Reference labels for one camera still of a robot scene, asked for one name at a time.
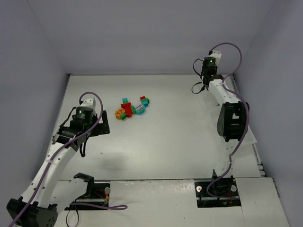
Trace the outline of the teal square lego brick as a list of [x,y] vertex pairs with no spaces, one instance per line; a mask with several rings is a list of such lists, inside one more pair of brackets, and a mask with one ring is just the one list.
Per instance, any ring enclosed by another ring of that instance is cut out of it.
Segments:
[[129,103],[129,101],[128,101],[127,98],[123,98],[123,99],[122,99],[122,103],[123,103],[123,104],[127,104],[127,103]]

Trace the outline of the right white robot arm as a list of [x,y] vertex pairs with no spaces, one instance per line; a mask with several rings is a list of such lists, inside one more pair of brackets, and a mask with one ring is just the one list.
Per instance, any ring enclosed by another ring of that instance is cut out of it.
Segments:
[[215,188],[232,169],[232,158],[243,143],[249,130],[250,107],[247,102],[235,91],[226,85],[227,76],[217,73],[221,57],[214,53],[204,58],[197,58],[193,62],[193,71],[199,76],[200,81],[193,86],[200,85],[198,91],[191,88],[191,92],[198,95],[202,92],[210,93],[220,108],[216,122],[216,131],[225,143],[226,152],[222,163],[213,170],[213,178],[207,186],[207,192],[216,196]]

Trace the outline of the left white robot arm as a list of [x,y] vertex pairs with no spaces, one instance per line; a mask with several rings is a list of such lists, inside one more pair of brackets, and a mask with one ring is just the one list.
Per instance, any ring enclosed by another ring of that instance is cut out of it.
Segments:
[[95,186],[93,176],[77,173],[68,184],[55,192],[67,164],[77,152],[85,151],[90,137],[109,134],[107,113],[95,113],[94,107],[75,108],[70,125],[61,125],[51,149],[29,187],[18,199],[10,199],[6,209],[12,218],[9,226],[53,227],[58,215],[78,197],[89,197]]

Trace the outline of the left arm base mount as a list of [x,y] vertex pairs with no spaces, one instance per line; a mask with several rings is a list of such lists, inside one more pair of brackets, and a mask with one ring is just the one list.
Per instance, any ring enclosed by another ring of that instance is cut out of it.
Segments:
[[77,173],[73,178],[81,179],[87,184],[86,193],[73,202],[108,207],[109,193],[106,190],[110,189],[110,182],[95,181],[93,176],[83,173]]

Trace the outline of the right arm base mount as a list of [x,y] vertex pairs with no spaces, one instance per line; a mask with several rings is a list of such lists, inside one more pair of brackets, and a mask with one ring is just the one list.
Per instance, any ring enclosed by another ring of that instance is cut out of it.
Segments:
[[210,187],[209,185],[218,178],[213,170],[210,179],[195,181],[196,203],[198,208],[228,208],[240,207],[241,200],[233,176],[222,178]]

